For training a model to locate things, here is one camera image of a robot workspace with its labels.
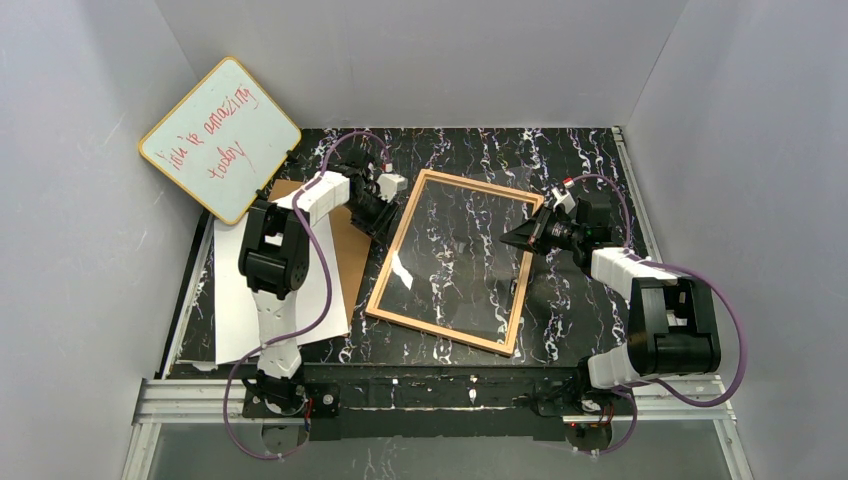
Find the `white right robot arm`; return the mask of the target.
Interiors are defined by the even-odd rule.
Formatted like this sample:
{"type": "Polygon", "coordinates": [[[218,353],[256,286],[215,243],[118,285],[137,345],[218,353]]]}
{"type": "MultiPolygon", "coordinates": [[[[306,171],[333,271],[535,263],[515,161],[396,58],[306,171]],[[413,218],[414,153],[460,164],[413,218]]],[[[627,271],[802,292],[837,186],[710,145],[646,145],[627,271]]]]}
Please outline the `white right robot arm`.
{"type": "Polygon", "coordinates": [[[611,390],[670,375],[715,371],[721,347],[712,291],[652,267],[612,241],[611,207],[555,191],[554,202],[504,233],[502,243],[547,255],[568,251],[586,275],[629,304],[625,341],[580,361],[579,391],[611,390]]]}

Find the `printed colour photo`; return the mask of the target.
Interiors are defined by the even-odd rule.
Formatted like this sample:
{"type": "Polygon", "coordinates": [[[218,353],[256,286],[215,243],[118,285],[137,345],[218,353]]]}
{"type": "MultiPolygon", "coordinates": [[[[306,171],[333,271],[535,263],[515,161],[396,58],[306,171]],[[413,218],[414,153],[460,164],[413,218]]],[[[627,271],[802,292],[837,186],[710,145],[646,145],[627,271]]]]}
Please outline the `printed colour photo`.
{"type": "MultiPolygon", "coordinates": [[[[315,226],[314,232],[330,271],[330,310],[321,324],[297,338],[300,345],[342,336],[349,332],[343,301],[333,298],[334,294],[341,294],[341,287],[334,285],[340,275],[336,271],[334,242],[326,217],[315,226]]],[[[256,304],[247,280],[239,273],[237,266],[245,226],[245,219],[235,225],[226,225],[219,220],[213,222],[215,363],[218,365],[234,362],[247,351],[260,345],[256,304]]],[[[318,318],[325,305],[326,296],[323,306],[319,307],[318,294],[302,292],[301,299],[298,299],[298,295],[296,327],[302,329],[318,318]]]]}

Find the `brown frame backing board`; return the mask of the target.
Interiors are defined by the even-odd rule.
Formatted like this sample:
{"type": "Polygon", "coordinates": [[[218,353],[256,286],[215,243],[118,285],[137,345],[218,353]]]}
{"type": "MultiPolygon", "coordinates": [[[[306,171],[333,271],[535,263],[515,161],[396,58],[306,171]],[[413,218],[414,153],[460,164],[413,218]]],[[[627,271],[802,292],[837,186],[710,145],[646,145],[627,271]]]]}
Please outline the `brown frame backing board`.
{"type": "MultiPolygon", "coordinates": [[[[336,271],[340,279],[334,283],[341,287],[341,294],[334,294],[335,300],[342,300],[347,322],[351,323],[355,313],[358,294],[362,285],[366,262],[372,239],[355,228],[351,222],[352,214],[345,207],[334,209],[326,219],[329,221],[336,254],[336,271]]],[[[324,304],[325,280],[320,262],[314,251],[310,252],[310,265],[307,279],[298,290],[298,299],[302,292],[318,294],[319,307],[324,304]]]]}

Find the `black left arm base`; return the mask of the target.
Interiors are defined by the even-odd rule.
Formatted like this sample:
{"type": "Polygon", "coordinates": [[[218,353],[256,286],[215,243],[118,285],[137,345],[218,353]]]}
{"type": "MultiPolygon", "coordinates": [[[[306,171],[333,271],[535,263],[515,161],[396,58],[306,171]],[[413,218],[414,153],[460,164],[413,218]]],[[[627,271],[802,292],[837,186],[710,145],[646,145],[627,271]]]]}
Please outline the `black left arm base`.
{"type": "Polygon", "coordinates": [[[339,414],[336,384],[270,378],[243,380],[246,392],[242,416],[249,419],[333,418],[339,414]]]}

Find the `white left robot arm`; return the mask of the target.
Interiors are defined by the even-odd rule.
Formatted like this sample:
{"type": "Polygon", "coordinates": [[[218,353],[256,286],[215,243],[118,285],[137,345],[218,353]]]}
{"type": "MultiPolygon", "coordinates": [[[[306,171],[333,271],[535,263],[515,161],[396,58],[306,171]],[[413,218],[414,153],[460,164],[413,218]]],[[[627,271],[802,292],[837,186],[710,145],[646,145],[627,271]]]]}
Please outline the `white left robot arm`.
{"type": "Polygon", "coordinates": [[[238,260],[255,302],[259,346],[253,350],[266,376],[290,379],[301,365],[298,337],[314,330],[330,314],[330,264],[314,231],[332,211],[344,207],[351,223],[375,241],[391,237],[399,209],[398,195],[408,186],[392,167],[379,167],[373,156],[353,150],[336,164],[324,163],[293,193],[275,201],[256,200],[250,207],[238,260]],[[305,327],[296,324],[298,291],[305,283],[312,254],[323,270],[325,299],[305,327]]]}

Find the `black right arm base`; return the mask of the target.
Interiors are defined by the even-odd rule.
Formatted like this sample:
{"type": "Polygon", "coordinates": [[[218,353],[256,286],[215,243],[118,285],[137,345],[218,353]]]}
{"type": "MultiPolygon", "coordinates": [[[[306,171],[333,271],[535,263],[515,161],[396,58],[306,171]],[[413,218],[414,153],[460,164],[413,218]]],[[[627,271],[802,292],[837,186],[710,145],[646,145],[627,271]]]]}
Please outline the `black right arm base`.
{"type": "Polygon", "coordinates": [[[630,401],[612,390],[595,389],[575,378],[537,382],[530,394],[534,411],[542,417],[585,415],[601,420],[609,415],[630,415],[630,401]]]}

